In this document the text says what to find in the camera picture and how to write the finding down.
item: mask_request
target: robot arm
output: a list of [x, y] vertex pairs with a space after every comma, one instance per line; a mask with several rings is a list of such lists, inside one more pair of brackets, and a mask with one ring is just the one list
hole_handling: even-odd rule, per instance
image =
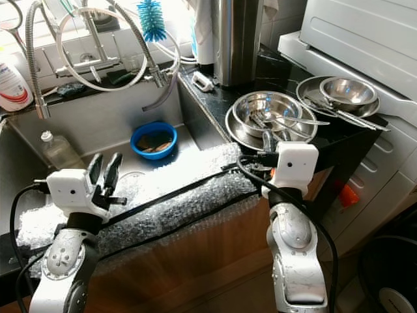
[[88, 282], [99, 260], [96, 235], [109, 219], [110, 204], [126, 204], [125, 198], [110, 197], [121, 160], [120, 154], [113, 156], [103, 188], [97, 184], [102, 155], [95, 156], [87, 171], [60, 170], [47, 177], [52, 200], [68, 222], [42, 258], [42, 276], [29, 313], [83, 312]]
[[[314, 174], [318, 151], [302, 142], [280, 142], [278, 154], [278, 165], [270, 183], [302, 202]], [[270, 204], [266, 238], [274, 257], [272, 278], [278, 312], [327, 312], [315, 226], [274, 191], [263, 188], [263, 195]]]

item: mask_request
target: stainless steel sink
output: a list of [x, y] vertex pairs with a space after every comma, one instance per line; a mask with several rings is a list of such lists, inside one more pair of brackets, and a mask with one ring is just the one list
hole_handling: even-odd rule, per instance
[[[65, 136], [86, 164], [95, 153], [103, 153], [106, 164], [114, 152], [121, 152], [124, 156], [121, 175], [131, 171], [145, 173], [181, 158], [187, 151], [228, 141], [223, 130], [180, 80], [178, 89], [173, 90], [162, 106], [142, 112], [141, 107], [153, 102], [159, 94], [153, 85], [141, 83], [125, 91], [51, 105], [51, 119], [40, 120], [35, 111], [30, 111], [1, 122], [0, 235], [8, 232], [14, 195], [33, 179], [45, 178], [53, 171], [41, 152], [40, 135], [44, 130]], [[162, 160], [145, 160], [130, 148], [133, 131], [151, 121], [170, 123], [178, 132], [177, 147]], [[26, 209], [39, 207], [44, 200], [43, 196], [30, 193], [22, 198], [16, 216]]]

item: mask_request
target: white wall tile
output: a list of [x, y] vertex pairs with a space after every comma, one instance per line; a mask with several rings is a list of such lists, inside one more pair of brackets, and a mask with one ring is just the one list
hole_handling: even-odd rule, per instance
[[304, 15], [307, 0], [279, 0], [280, 9], [274, 16], [274, 21], [290, 18], [293, 16]]
[[278, 15], [278, 12], [274, 16], [268, 16], [268, 14], [266, 14], [265, 7], [264, 7], [263, 12], [262, 12], [262, 24], [273, 22], [277, 15]]
[[264, 23], [261, 26], [261, 44], [269, 45], [271, 40], [272, 22]]
[[298, 15], [272, 22], [271, 39], [268, 45], [269, 48], [274, 51], [277, 50], [278, 40], [281, 35], [299, 31], [301, 29], [303, 16], [304, 15]]

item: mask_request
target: white appliance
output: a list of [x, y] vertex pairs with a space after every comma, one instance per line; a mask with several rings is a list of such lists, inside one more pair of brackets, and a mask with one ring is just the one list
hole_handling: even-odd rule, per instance
[[[314, 75], [360, 78], [377, 89], [391, 132], [375, 142], [348, 185], [360, 201], [336, 200], [323, 218], [340, 256], [417, 202], [417, 2], [308, 0], [301, 32], [278, 50]], [[330, 260], [324, 247], [323, 260]]]

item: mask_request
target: metal container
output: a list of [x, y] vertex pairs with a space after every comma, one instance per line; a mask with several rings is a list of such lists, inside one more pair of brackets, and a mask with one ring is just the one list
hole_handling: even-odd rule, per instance
[[353, 112], [378, 99], [374, 88], [350, 78], [330, 77], [320, 83], [320, 92], [336, 109]]
[[230, 87], [255, 79], [263, 0], [212, 0], [214, 76]]
[[[307, 107], [322, 115], [336, 117], [336, 113], [322, 109], [316, 105], [320, 101], [325, 101], [324, 95], [320, 92], [320, 83], [329, 78], [329, 76], [313, 76], [303, 80], [297, 85], [295, 93], [301, 102], [301, 105]], [[379, 98], [371, 104], [361, 106], [358, 110], [352, 112], [358, 117], [368, 117], [378, 112], [380, 107]]]
[[[314, 113], [307, 108], [303, 108], [302, 118], [311, 119], [312, 121], [317, 120]], [[248, 133], [246, 133], [242, 129], [242, 125], [233, 116], [232, 109], [230, 109], [226, 113], [225, 125], [226, 125], [226, 129], [229, 132], [230, 136], [234, 140], [239, 142], [241, 145], [244, 145], [245, 147], [248, 147], [248, 148], [256, 150], [256, 151], [262, 151], [263, 150], [263, 140], [262, 140], [262, 138], [251, 136]], [[315, 135], [317, 133], [318, 126], [317, 125], [309, 125], [309, 124], [298, 123], [294, 126], [294, 128], [296, 128], [299, 131], [305, 132], [306, 134], [309, 134], [310, 137], [309, 138], [303, 138], [303, 137], [297, 136], [296, 134], [294, 134], [292, 132], [288, 132], [292, 142], [310, 142], [315, 137]]]
[[[273, 112], [276, 115], [300, 118], [302, 116], [302, 106], [294, 98], [283, 93], [255, 91], [237, 99], [233, 104], [232, 112], [236, 121], [242, 125], [242, 128], [246, 133], [262, 138], [264, 129], [260, 128], [256, 122], [251, 119], [251, 114], [254, 114], [255, 112]], [[282, 120], [281, 124], [292, 127], [296, 122]], [[282, 128], [283, 127], [274, 125], [274, 127], [271, 127], [271, 130], [277, 132]]]

